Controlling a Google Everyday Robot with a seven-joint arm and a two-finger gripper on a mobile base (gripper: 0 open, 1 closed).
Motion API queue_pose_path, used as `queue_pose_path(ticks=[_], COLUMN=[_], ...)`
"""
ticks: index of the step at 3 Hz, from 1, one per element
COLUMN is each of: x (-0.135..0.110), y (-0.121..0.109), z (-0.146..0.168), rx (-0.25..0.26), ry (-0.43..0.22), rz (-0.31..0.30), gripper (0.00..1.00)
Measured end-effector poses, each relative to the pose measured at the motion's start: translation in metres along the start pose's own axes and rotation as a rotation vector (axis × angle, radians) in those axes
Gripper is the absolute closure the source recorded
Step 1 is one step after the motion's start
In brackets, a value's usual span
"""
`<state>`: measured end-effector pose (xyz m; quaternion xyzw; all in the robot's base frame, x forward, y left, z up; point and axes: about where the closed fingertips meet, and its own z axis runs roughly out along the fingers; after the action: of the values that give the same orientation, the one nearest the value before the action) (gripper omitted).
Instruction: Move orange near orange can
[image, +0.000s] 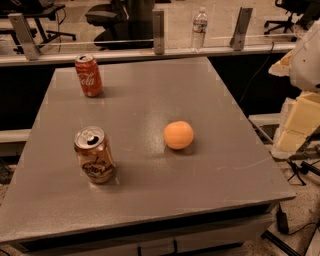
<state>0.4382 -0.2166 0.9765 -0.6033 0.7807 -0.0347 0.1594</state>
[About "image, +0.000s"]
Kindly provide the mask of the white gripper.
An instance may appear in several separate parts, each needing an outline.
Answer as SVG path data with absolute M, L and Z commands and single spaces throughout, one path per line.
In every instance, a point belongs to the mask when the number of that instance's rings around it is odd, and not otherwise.
M 289 75 L 293 51 L 272 64 L 268 72 L 283 77 Z M 296 152 L 306 139 L 320 127 L 320 95 L 302 92 L 296 99 L 287 98 L 282 106 L 275 147 L 284 152 Z

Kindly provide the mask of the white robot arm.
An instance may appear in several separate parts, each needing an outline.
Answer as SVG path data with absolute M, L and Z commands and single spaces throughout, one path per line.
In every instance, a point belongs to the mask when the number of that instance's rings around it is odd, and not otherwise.
M 284 101 L 273 139 L 272 155 L 284 159 L 295 154 L 320 127 L 320 21 L 313 23 L 269 73 L 288 76 L 291 85 L 301 90 L 295 99 Z

